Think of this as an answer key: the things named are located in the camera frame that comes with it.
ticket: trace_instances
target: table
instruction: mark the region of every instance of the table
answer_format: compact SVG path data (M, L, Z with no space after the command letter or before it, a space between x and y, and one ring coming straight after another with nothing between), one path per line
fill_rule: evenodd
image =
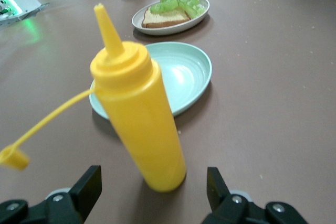
M264 207L293 205L309 223L336 219L336 0L209 0L208 16L180 34L136 31L132 16L157 0L39 0L36 17L0 29L0 148L92 82L103 47L93 7L105 5L122 40L181 41L213 64L203 96L175 118L184 184L159 194L143 182L109 122L84 99L22 149L18 172L0 168L0 201L41 202L102 166L103 191L86 223L200 223L210 213L206 171Z

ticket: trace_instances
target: screw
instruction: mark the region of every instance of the screw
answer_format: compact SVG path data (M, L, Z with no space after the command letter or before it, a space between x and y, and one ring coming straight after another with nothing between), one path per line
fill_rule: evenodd
M54 198L52 198L52 200L56 201L56 202L58 202L58 201L60 201L62 199L63 199L63 196L61 194L60 195L56 195Z
M20 206L20 204L19 203L12 203L12 204L10 204L7 208L6 208L6 210L8 210L8 211L13 211L15 208L17 208L18 206Z
M283 205L280 205L280 204L274 204L273 209L276 212L284 212L285 211L285 208L283 207Z
M233 201L234 203L239 204L239 203L242 203L243 200L242 200L242 198L241 198L240 196L235 195L235 196L232 197L232 201Z

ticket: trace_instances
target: blue plate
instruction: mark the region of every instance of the blue plate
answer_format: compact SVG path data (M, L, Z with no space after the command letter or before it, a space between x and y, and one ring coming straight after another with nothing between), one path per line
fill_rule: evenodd
M182 42L159 42L146 45L162 70L163 83L174 116L190 108L210 82L212 64L201 49ZM95 94L89 96L92 108L103 118L108 116Z

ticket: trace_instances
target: lettuce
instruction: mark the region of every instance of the lettuce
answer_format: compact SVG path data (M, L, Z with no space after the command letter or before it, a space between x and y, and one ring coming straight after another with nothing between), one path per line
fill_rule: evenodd
M176 8L182 8L191 19L204 13L205 9L200 5L200 0L160 0L150 8L152 13L163 13Z

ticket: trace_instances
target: bread slice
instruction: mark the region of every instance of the bread slice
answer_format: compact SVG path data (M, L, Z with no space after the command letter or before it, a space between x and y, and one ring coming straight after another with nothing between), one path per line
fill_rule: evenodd
M148 8L144 14L141 26L143 28L163 28L189 21L188 14L181 8L164 13L151 13Z

